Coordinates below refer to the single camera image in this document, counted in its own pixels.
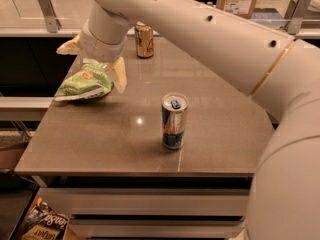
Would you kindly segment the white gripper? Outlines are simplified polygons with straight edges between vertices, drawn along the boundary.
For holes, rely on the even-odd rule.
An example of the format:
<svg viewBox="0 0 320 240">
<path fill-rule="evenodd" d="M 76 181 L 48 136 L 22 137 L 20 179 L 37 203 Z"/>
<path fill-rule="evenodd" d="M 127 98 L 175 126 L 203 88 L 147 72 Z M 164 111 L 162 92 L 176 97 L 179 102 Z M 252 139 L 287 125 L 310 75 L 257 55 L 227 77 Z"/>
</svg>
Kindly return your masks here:
<svg viewBox="0 0 320 240">
<path fill-rule="evenodd" d="M 127 86 L 126 65 L 121 56 L 127 39 L 127 20 L 88 20 L 80 35 L 63 43 L 56 50 L 60 55 L 81 55 L 99 62 L 113 62 L 108 69 L 117 91 L 123 93 Z"/>
</svg>

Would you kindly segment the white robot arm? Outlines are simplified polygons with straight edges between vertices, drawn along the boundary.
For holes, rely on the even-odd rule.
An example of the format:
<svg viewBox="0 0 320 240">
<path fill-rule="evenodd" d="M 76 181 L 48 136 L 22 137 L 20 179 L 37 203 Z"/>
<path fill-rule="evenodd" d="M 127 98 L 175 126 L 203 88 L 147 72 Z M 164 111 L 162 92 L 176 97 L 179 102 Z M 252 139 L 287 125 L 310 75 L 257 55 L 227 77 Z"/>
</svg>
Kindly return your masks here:
<svg viewBox="0 0 320 240">
<path fill-rule="evenodd" d="M 249 239 L 320 240 L 320 49 L 194 0 L 94 0 L 80 35 L 58 51 L 113 62 L 136 22 L 278 120 L 250 191 Z"/>
</svg>

